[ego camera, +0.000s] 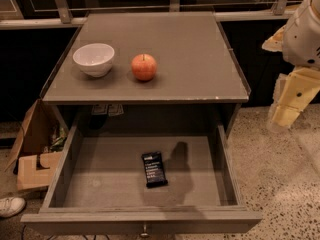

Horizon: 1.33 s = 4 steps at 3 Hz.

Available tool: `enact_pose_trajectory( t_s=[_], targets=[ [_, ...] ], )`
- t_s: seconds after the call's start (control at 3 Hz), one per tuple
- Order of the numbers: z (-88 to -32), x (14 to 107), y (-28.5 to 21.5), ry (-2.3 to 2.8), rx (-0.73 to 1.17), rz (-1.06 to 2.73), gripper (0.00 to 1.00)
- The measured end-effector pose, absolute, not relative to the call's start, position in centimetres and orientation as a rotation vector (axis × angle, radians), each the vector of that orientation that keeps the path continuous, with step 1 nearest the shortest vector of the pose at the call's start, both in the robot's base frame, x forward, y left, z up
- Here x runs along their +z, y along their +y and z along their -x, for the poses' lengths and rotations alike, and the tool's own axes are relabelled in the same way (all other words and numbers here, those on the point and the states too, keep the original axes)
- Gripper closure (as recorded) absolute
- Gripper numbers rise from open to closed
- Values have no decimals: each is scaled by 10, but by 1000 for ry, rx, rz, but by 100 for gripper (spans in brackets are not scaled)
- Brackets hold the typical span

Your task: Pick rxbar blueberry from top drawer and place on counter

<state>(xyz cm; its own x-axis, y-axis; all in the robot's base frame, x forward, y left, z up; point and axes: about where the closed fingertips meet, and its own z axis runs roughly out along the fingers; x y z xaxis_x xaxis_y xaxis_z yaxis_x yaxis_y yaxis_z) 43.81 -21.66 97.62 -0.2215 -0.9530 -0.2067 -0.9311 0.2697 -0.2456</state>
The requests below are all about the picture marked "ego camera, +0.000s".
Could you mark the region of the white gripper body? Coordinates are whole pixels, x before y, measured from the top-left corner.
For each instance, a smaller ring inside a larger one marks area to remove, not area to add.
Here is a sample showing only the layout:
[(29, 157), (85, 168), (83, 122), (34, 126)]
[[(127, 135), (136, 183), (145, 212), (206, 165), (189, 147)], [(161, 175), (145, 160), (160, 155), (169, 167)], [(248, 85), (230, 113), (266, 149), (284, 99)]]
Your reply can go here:
[(320, 67), (320, 0), (303, 0), (289, 18), (282, 53), (295, 66)]

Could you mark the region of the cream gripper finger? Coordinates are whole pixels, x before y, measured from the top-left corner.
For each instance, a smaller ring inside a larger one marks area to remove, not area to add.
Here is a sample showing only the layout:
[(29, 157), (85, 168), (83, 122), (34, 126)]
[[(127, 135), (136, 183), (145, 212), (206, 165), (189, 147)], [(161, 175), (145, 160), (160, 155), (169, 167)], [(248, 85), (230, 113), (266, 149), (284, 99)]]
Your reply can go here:
[(264, 41), (262, 49), (270, 52), (283, 51), (283, 34), (285, 27), (279, 28), (271, 37)]
[(268, 112), (267, 129), (279, 133), (289, 129), (320, 92), (320, 70), (296, 66), (276, 80), (273, 103)]

